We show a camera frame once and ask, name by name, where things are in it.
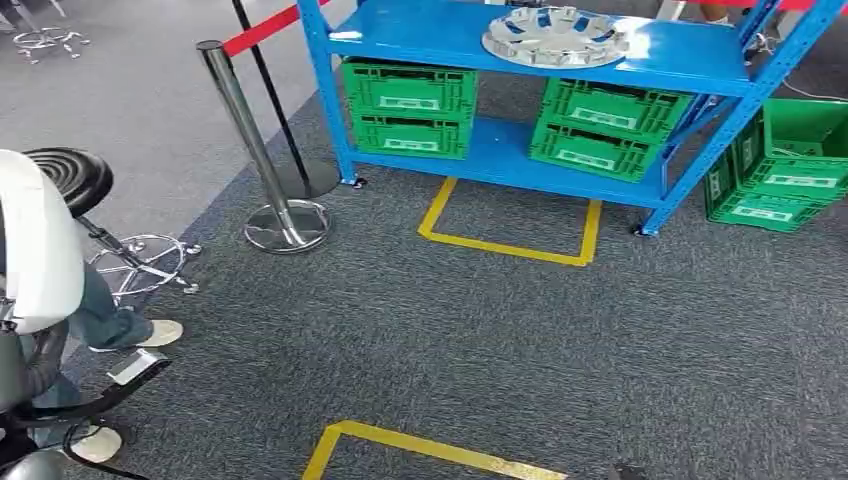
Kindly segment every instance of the jeans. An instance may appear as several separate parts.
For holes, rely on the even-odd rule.
[[[70,335],[83,345],[94,348],[118,349],[131,347],[153,335],[153,323],[125,308],[117,308],[112,301],[109,285],[97,271],[86,264],[85,287],[79,308],[67,321]],[[32,339],[22,338],[24,351],[32,352]],[[60,407],[79,404],[81,395],[77,387],[64,375],[59,375],[53,386],[33,399],[36,407]],[[38,428],[30,432],[40,447],[62,442],[68,426]],[[80,435],[86,429],[80,428]]]

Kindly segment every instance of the yellow floor tape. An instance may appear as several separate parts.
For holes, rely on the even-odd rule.
[[[327,468],[327,463],[330,461],[330,456],[336,448],[336,442],[338,442],[342,434],[522,480],[565,480],[568,477],[564,473],[554,472],[524,463],[510,462],[502,458],[493,457],[492,455],[486,455],[485,453],[472,452],[464,448],[413,437],[405,433],[393,432],[391,430],[365,425],[364,423],[345,420],[330,425],[324,430],[324,435],[318,441],[318,446],[315,447],[315,452],[312,453],[312,458],[309,459],[309,465],[306,466],[306,471],[303,472],[302,480],[321,479],[324,469]]]
[[[501,243],[486,242],[473,238],[460,237],[457,235],[447,235],[444,233],[436,233],[433,227],[439,216],[444,211],[448,203],[454,187],[456,187],[457,179],[455,177],[447,177],[442,184],[441,190],[433,199],[430,209],[424,215],[421,225],[418,226],[418,233],[428,240],[434,242],[448,243],[451,245],[459,245],[461,247],[476,248],[478,250],[486,250],[489,252],[502,253],[505,255],[515,255],[517,257],[534,258],[536,260],[544,260],[546,262],[561,263],[564,265],[573,265],[577,267],[585,267],[595,258],[595,246],[598,239],[598,223],[601,218],[601,201],[589,200],[589,210],[586,212],[586,223],[583,227],[583,241],[580,244],[580,255],[563,255],[561,253],[543,252],[541,250],[531,250],[524,247],[515,247],[512,245],[504,245]]]

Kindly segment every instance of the green plastic crate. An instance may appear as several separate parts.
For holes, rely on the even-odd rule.
[[[471,121],[363,115],[353,118],[357,149],[366,153],[463,159]]]
[[[555,123],[538,123],[530,158],[616,178],[639,182],[662,145],[635,142]]]
[[[342,76],[354,115],[471,119],[477,104],[474,70],[348,58]]]
[[[662,143],[691,98],[686,93],[552,78],[545,89],[539,121]]]
[[[729,152],[725,152],[707,173],[704,196],[710,221],[794,232],[827,206],[811,199],[776,197],[740,189],[734,168]]]
[[[848,104],[769,100],[734,148],[745,187],[837,200],[848,191]]]

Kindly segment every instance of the black stool seat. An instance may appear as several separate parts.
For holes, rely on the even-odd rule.
[[[74,218],[96,207],[112,190],[112,169],[102,158],[66,147],[24,152],[56,184]]]

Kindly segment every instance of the blue metal shelf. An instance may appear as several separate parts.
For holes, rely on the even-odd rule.
[[[774,56],[751,78],[742,52],[777,8],[760,0],[735,28],[620,17],[630,31],[631,50],[617,63],[579,70],[547,70],[512,64],[490,55],[481,35],[495,17],[510,7],[483,0],[357,0],[358,9],[335,30],[321,14],[318,0],[297,0],[318,89],[327,114],[342,181],[356,181],[355,162],[449,175],[482,182],[602,199],[652,208],[640,226],[655,235],[697,185],[721,152],[754,116],[839,15],[846,0],[817,0]],[[638,184],[626,183],[527,158],[530,127],[503,120],[476,119],[469,158],[364,154],[351,149],[336,90],[333,54],[467,67],[528,75],[567,77],[644,88],[697,92],[699,95],[661,155]],[[710,107],[713,95],[726,98]],[[670,188],[668,156],[684,137],[721,113],[723,120]]]
[[[464,160],[351,152],[355,162],[403,168],[467,180],[591,197],[648,208],[662,204],[665,172],[654,162],[641,183],[583,173],[527,157],[533,127],[486,117],[474,119],[471,150]]]
[[[563,76],[618,85],[742,96],[751,87],[739,38],[721,25],[622,17],[627,59],[605,67],[543,70],[501,60],[481,36],[512,7],[451,0],[367,0],[330,33],[340,55],[467,67],[527,75]]]

